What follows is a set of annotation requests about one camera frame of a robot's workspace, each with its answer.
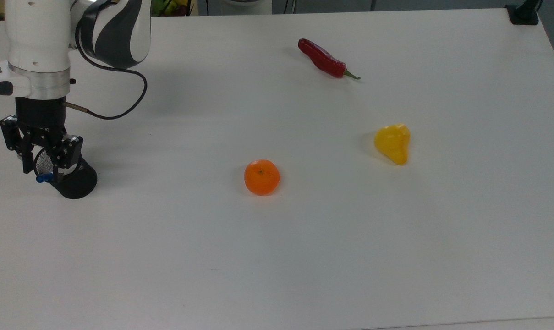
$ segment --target yellow bell pepper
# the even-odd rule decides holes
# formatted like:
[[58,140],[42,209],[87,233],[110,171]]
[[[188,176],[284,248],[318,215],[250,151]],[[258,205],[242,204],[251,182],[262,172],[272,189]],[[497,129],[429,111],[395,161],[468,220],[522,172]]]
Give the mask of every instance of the yellow bell pepper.
[[407,162],[407,146],[411,134],[405,124],[382,127],[375,134],[375,147],[397,165]]

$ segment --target red chili pepper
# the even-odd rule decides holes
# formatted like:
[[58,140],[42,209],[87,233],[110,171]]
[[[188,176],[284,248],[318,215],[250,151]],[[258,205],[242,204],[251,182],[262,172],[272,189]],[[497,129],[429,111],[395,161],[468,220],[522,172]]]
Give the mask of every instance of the red chili pepper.
[[354,79],[360,79],[346,69],[346,64],[335,59],[329,52],[326,52],[323,48],[319,47],[307,39],[299,39],[297,43],[299,50],[308,55],[312,62],[318,69],[333,75],[336,78],[342,78],[343,76],[352,77]]

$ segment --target white table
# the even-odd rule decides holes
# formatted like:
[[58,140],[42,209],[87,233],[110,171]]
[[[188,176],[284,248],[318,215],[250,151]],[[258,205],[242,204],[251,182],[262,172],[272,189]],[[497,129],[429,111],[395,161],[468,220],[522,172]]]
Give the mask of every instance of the white table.
[[[7,42],[0,23],[0,61]],[[362,80],[297,49],[314,40]],[[138,79],[71,55],[68,100]],[[145,100],[67,113],[99,182],[0,133],[0,330],[352,330],[554,317],[554,52],[505,9],[154,19]],[[13,114],[0,98],[0,119]],[[372,145],[406,123],[410,159]],[[282,181],[256,197],[245,165]]]

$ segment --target pepper stem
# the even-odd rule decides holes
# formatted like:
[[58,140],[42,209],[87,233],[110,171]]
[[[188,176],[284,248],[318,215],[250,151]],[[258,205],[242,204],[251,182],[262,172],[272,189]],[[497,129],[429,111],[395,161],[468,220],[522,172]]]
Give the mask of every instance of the pepper stem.
[[348,77],[350,77],[350,78],[354,78],[354,79],[356,79],[357,81],[360,80],[360,77],[356,77],[355,75],[353,75],[352,73],[350,73],[350,71],[348,71],[347,69],[344,69],[343,75],[348,76]]

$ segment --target blue knob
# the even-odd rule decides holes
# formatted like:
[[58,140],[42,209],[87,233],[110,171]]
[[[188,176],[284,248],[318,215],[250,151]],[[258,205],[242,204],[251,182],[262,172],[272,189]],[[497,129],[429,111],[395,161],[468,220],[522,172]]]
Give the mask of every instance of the blue knob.
[[53,180],[53,172],[47,172],[42,175],[36,176],[36,182],[43,183]]

